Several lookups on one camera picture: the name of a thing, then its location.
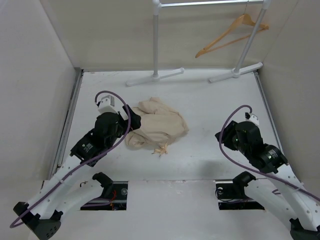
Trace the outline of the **beige trousers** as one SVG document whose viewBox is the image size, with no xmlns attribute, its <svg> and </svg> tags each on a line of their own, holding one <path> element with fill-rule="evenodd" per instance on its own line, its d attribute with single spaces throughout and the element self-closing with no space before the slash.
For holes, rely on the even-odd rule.
<svg viewBox="0 0 320 240">
<path fill-rule="evenodd" d="M 140 101 L 132 110 L 141 117 L 141 126 L 125 137 L 130 148 L 153 147 L 153 152 L 162 156 L 169 145 L 189 132 L 184 117 L 158 97 Z"/>
</svg>

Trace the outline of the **wooden clothes hanger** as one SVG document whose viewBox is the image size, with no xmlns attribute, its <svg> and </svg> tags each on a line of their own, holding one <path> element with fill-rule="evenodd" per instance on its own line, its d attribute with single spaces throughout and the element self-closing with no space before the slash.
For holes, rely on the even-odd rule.
<svg viewBox="0 0 320 240">
<path fill-rule="evenodd" d="M 241 40 L 244 39 L 248 39 L 251 35 L 245 35 L 243 37 L 234 39 L 232 41 L 229 41 L 223 45 L 217 46 L 217 47 L 213 47 L 214 45 L 216 45 L 218 42 L 220 42 L 223 38 L 225 38 L 227 35 L 229 35 L 230 33 L 232 33 L 234 30 L 236 30 L 239 26 L 242 25 L 246 25 L 246 26 L 251 26 L 254 27 L 256 25 L 256 22 L 254 22 L 251 18 L 251 16 L 247 13 L 242 14 L 241 16 L 239 16 L 238 18 L 236 18 L 232 24 L 227 28 L 227 30 L 225 32 L 223 32 L 219 37 L 217 37 L 216 39 L 214 39 L 212 42 L 210 42 L 208 45 L 206 45 L 204 48 L 202 48 L 196 55 L 195 58 L 199 58 L 200 56 L 213 52 L 215 50 L 227 47 L 231 44 L 237 43 Z"/>
</svg>

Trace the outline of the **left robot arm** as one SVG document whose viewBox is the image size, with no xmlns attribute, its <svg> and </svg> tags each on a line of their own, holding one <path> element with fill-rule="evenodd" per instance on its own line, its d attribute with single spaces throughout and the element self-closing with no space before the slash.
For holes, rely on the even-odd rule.
<svg viewBox="0 0 320 240">
<path fill-rule="evenodd" d="M 114 182 L 102 172 L 73 192 L 70 188 L 89 172 L 108 152 L 115 149 L 126 135 L 141 127 L 141 117 L 128 106 L 125 120 L 111 107 L 102 110 L 94 128 L 86 133 L 71 149 L 60 169 L 32 199 L 18 202 L 13 210 L 18 219 L 40 240 L 48 240 L 61 227 L 67 213 L 89 206 L 93 199 L 114 199 Z"/>
</svg>

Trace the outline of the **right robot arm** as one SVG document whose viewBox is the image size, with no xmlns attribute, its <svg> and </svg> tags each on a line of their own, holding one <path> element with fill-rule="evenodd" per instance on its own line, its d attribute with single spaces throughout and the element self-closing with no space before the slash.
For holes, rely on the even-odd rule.
<svg viewBox="0 0 320 240">
<path fill-rule="evenodd" d="M 320 199 L 304 188 L 282 152 L 263 142 L 257 124 L 227 120 L 216 137 L 220 148 L 240 152 L 251 165 L 232 180 L 236 197 L 258 202 L 294 240 L 320 238 Z"/>
</svg>

